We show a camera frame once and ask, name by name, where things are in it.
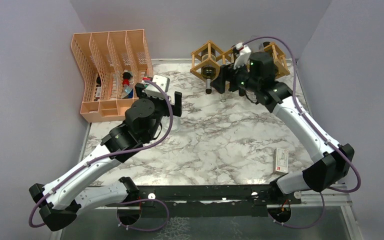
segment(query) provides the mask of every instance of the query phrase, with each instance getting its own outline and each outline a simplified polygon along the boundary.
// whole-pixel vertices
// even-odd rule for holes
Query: orange basket
[[[145,31],[76,33],[71,50],[84,80],[80,114],[89,123],[124,120],[138,97],[133,90],[124,99],[123,73],[132,73],[133,85],[154,75]]]

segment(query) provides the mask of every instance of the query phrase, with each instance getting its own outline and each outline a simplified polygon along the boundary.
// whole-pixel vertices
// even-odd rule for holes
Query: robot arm
[[[169,89],[170,79],[155,75],[153,84],[164,92]],[[144,144],[155,140],[163,116],[182,115],[182,93],[174,93],[174,105],[169,110],[163,94],[153,85],[135,86],[139,97],[125,113],[122,124],[113,128],[102,142],[81,162],[61,177],[46,184],[34,184],[29,188],[39,213],[51,231],[68,226],[77,215],[96,207],[129,200],[138,189],[129,177],[105,187],[89,187],[102,174],[124,163],[135,155]]]
[[[282,82],[275,80],[276,67],[273,57],[266,52],[254,52],[247,45],[238,43],[233,48],[236,55],[235,63],[222,65],[218,77],[211,82],[211,86],[223,94],[226,81],[230,82],[229,91],[238,91],[240,96],[245,91],[255,93],[257,102],[264,105],[269,112],[280,118],[294,135],[304,145],[314,164],[303,171],[288,173],[270,183],[270,197],[276,199],[286,194],[314,190],[321,192],[347,175],[350,165],[329,146],[328,142],[338,146],[339,150],[352,159],[354,149],[349,145],[341,145],[330,137],[314,119],[306,115],[315,128],[324,134],[328,142],[323,141],[314,128],[304,119],[304,111],[298,111],[293,100],[292,90]],[[246,63],[250,61],[249,71]]]

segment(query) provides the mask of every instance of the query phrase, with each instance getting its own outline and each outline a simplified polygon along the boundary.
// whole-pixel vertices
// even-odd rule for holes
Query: marble table
[[[108,171],[92,185],[108,185],[131,177],[136,185],[268,184],[274,173],[276,148],[289,150],[289,171],[312,164],[304,146],[274,114],[238,93],[205,94],[202,80],[189,73],[189,63],[154,64],[154,74],[171,79],[169,94],[183,94],[180,128],[160,145],[141,151]],[[279,79],[292,88],[293,76]],[[301,87],[297,96],[306,107]],[[121,121],[92,123],[85,145],[88,155]]]

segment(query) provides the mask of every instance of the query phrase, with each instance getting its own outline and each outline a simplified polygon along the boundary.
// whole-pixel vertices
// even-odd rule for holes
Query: marble tabletop
[[[136,185],[268,184],[279,177],[273,172],[276,148],[289,150],[289,172],[312,164],[297,137],[274,114],[238,93],[205,94],[202,80],[189,73],[190,63],[154,64],[154,74],[169,77],[169,95],[182,92],[183,114],[178,131],[160,145],[141,151],[113,168],[92,185],[102,186],[121,177]],[[293,75],[278,79],[292,88]],[[306,107],[299,84],[297,92]],[[92,123],[85,145],[88,155],[121,121]]]

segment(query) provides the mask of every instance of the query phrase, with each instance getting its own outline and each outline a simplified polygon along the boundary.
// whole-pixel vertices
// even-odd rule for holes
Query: gray floor
[[[320,215],[320,207],[292,209],[289,224],[306,225]],[[316,226],[295,230],[281,227],[268,217],[172,218],[157,232],[126,231],[118,227],[116,211],[95,209],[81,215],[62,232],[61,240],[349,240],[347,226],[339,206],[326,208],[325,218]],[[163,219],[140,219],[134,226],[154,228]]]

